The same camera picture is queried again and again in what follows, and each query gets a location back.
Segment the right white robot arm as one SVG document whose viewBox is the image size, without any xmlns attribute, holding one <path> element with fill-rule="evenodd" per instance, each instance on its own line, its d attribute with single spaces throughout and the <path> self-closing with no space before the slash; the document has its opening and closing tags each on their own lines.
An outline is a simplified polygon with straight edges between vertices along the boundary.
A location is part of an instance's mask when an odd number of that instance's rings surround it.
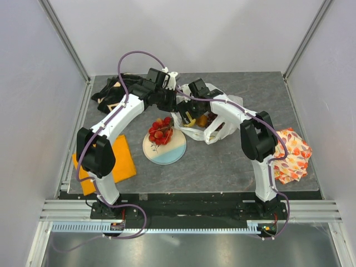
<svg viewBox="0 0 356 267">
<path fill-rule="evenodd" d="M 177 86 L 179 100 L 178 111 L 186 122 L 211 111 L 217 115 L 218 122 L 231 123 L 240 131 L 241 148 L 251 160 L 255 176 L 255 195 L 259 202 L 255 204 L 256 215 L 261 219 L 269 218 L 275 212 L 271 202 L 277 191 L 271 173 L 273 154 L 278 143 L 268 113 L 256 113 L 234 102 L 218 89 L 210 90 L 205 82 L 198 79 L 188 85 Z"/>
</svg>

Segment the white plastic bag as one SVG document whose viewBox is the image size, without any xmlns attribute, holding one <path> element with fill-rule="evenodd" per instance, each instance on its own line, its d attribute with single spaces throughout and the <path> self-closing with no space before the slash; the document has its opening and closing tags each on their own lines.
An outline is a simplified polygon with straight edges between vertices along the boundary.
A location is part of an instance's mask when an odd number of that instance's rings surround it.
<svg viewBox="0 0 356 267">
<path fill-rule="evenodd" d="M 206 83 L 208 89 L 213 91 L 214 89 L 218 89 L 216 86 Z M 185 84 L 182 86 L 181 90 L 183 93 L 189 93 L 188 85 Z M 230 101 L 237 103 L 240 106 L 243 106 L 243 98 L 235 95 L 227 95 L 223 93 L 226 98 Z M 211 145 L 216 143 L 219 140 L 224 139 L 225 137 L 233 134 L 238 127 L 231 122 L 228 122 L 222 116 L 218 115 L 217 118 L 213 119 L 212 125 L 205 127 L 198 127 L 197 124 L 192 127 L 186 127 L 183 125 L 183 120 L 181 115 L 178 112 L 171 112 L 171 117 L 174 121 L 174 128 L 180 130 L 187 137 L 195 141 L 203 141 L 207 145 Z"/>
</svg>

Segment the red fake cherry bunch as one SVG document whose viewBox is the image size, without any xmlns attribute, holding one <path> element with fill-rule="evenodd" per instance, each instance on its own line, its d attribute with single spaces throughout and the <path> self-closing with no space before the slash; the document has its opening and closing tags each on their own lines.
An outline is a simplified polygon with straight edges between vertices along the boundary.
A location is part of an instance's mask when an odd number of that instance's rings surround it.
<svg viewBox="0 0 356 267">
<path fill-rule="evenodd" d="M 167 145 L 174 133 L 172 117 L 157 118 L 148 130 L 149 141 L 156 146 Z"/>
</svg>

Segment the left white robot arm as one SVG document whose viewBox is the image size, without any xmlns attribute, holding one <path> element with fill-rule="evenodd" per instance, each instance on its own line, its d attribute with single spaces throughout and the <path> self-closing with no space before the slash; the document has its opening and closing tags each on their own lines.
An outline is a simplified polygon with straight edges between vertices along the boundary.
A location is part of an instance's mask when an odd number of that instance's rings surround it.
<svg viewBox="0 0 356 267">
<path fill-rule="evenodd" d="M 102 211 L 110 219 L 122 213 L 122 205 L 117 202 L 120 193 L 112 174 L 116 163 L 112 145 L 129 123 L 149 106 L 155 105 L 166 112 L 176 111 L 178 75 L 167 68 L 149 69 L 141 82 L 124 90 L 122 101 L 104 119 L 77 133 L 77 168 L 88 172 L 87 179 L 93 183 L 99 200 L 104 203 Z"/>
</svg>

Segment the yellow fake banana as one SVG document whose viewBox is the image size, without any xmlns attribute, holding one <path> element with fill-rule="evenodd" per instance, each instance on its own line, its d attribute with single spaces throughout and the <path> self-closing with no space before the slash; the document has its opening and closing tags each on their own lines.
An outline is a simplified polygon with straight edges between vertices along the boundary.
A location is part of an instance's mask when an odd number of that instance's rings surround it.
<svg viewBox="0 0 356 267">
<path fill-rule="evenodd" d="M 196 119 L 192 118 L 190 113 L 188 111 L 185 112 L 186 114 L 186 124 L 184 124 L 185 127 L 193 127 L 196 123 Z"/>
</svg>

